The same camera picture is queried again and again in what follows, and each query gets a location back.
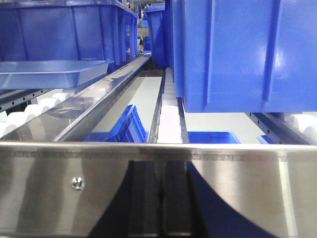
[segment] blue tray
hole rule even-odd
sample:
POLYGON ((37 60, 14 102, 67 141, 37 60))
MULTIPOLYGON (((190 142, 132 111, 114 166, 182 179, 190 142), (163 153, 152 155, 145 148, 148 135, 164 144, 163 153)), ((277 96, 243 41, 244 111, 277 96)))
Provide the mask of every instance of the blue tray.
POLYGON ((232 131, 189 131, 189 143, 240 144, 232 131))
POLYGON ((0 62, 0 89, 75 88, 106 74, 109 60, 0 62))

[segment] blue plastic bin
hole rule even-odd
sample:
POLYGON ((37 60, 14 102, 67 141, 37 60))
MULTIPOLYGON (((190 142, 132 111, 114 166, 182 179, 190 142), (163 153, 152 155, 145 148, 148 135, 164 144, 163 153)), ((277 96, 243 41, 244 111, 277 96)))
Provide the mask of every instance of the blue plastic bin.
POLYGON ((148 17, 146 14, 144 14, 142 17, 142 28, 148 28, 148 27, 149 27, 148 17))
POLYGON ((316 0, 166 0, 187 112, 317 110, 316 0))
POLYGON ((232 131, 189 131, 188 138, 190 143, 240 144, 232 131))
POLYGON ((149 36, 144 37, 143 39, 143 53, 151 52, 151 42, 149 36))
POLYGON ((137 15, 116 0, 0 3, 0 59, 112 60, 137 55, 137 15))
POLYGON ((75 88, 107 72, 111 61, 0 62, 0 89, 75 88))
POLYGON ((258 140, 261 144, 275 144, 271 138, 268 137, 268 135, 259 135, 258 140))
POLYGON ((131 104, 127 106, 110 132, 92 132, 85 141, 143 143, 147 141, 147 132, 141 123, 135 104, 131 104))
POLYGON ((164 3, 152 4, 145 8, 150 31, 152 59, 159 67, 169 66, 170 23, 164 3))

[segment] screw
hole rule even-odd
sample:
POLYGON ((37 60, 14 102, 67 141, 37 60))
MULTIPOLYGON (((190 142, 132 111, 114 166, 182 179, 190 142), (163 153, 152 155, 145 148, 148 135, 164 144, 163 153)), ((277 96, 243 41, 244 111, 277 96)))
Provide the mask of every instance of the screw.
POLYGON ((81 191, 85 187, 85 182, 81 177, 74 177, 70 182, 71 187, 76 191, 81 191))

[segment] metal channel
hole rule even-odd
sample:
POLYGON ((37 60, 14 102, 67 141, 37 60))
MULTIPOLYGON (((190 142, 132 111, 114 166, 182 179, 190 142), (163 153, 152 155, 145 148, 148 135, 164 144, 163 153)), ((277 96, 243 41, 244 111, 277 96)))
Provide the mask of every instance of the metal channel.
POLYGON ((0 112, 16 107, 49 91, 51 89, 0 90, 0 112))
POLYGON ((191 161, 208 183, 197 196, 215 191, 276 237, 294 237, 290 221, 295 237, 316 237, 316 146, 0 142, 0 153, 5 168, 0 236, 85 237, 110 205, 131 161, 179 160, 191 161), (71 181, 79 177, 85 187, 74 190, 71 181))
POLYGON ((158 140, 159 116, 160 116, 160 110, 162 107, 162 94, 164 92, 164 86, 165 86, 165 75, 166 75, 166 72, 164 70, 162 80, 159 86, 158 99, 155 106, 153 121, 152 121, 151 130, 149 134, 149 140, 148 140, 149 143, 156 143, 158 140))
POLYGON ((181 128, 181 133, 182 133, 182 140, 183 140, 183 143, 189 143, 182 98, 177 98, 177 105, 178 105, 178 113, 179 113, 179 119, 180 119, 180 128, 181 128))
POLYGON ((149 61, 141 55, 66 101, 29 121, 3 140, 83 141, 149 61))
POLYGON ((292 129, 270 113, 248 113, 247 116, 276 144, 315 145, 311 139, 292 129))

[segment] white roller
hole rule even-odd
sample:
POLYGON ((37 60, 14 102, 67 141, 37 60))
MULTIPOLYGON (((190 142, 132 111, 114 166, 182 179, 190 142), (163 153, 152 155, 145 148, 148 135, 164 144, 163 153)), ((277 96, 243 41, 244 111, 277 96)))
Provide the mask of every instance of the white roller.
POLYGON ((311 125, 317 125, 317 118, 307 114, 293 114, 287 119, 287 122, 300 132, 311 125))
POLYGON ((62 92, 62 93, 54 93, 52 95, 52 98, 57 98, 59 99, 61 102, 65 101, 66 99, 70 98, 70 94, 69 93, 65 93, 65 92, 62 92))
POLYGON ((158 128, 158 139, 161 141, 176 141, 182 139, 180 125, 160 125, 158 128))
POLYGON ((164 86, 164 91, 165 91, 166 89, 175 90, 175 86, 174 86, 174 85, 165 85, 165 86, 164 86))
POLYGON ((162 106, 176 106, 177 107, 177 101, 174 99, 164 99, 162 100, 162 106))
POLYGON ((172 82, 172 81, 167 81, 167 82, 165 82, 165 87, 166 86, 173 86, 173 87, 175 87, 175 84, 172 82))
POLYGON ((284 121, 287 121, 289 117, 294 114, 302 114, 302 112, 280 113, 278 117, 284 121))
POLYGON ((164 94, 173 94, 175 95, 175 89, 166 89, 164 88, 164 94))
POLYGON ((175 139, 171 139, 171 140, 163 139, 163 140, 160 140, 160 139, 158 139, 157 143, 161 143, 161 144, 162 143, 166 143, 166 144, 182 144, 183 140, 182 139, 180 139, 180 140, 175 140, 175 139))
POLYGON ((159 117, 159 124, 163 125, 179 125, 180 124, 180 119, 179 119, 179 114, 178 113, 170 113, 170 114, 161 114, 159 117))
POLYGON ((70 96, 73 96, 76 92, 76 89, 75 88, 64 88, 63 93, 68 93, 70 96))
POLYGON ((6 123, 14 124, 17 127, 22 126, 23 124, 27 123, 28 121, 35 118, 35 115, 32 113, 26 112, 14 112, 8 115, 6 119, 6 123))
POLYGON ((165 93, 163 93, 162 94, 162 100, 165 100, 165 99, 174 99, 174 100, 176 100, 176 96, 174 94, 165 94, 165 93))
POLYGON ((53 108, 60 104, 60 99, 58 98, 43 98, 40 100, 39 104, 48 106, 48 108, 53 108))
POLYGON ((39 116, 40 114, 46 112, 49 109, 46 105, 41 104, 30 104, 25 108, 26 113, 32 113, 34 116, 39 116))
POLYGON ((161 117, 178 117, 178 106, 162 106, 160 110, 161 117))
POLYGON ((15 124, 0 122, 0 137, 7 135, 15 129, 17 129, 15 124))
POLYGON ((310 138, 312 141, 317 143, 317 125, 311 125, 308 126, 305 131, 304 134, 310 138))

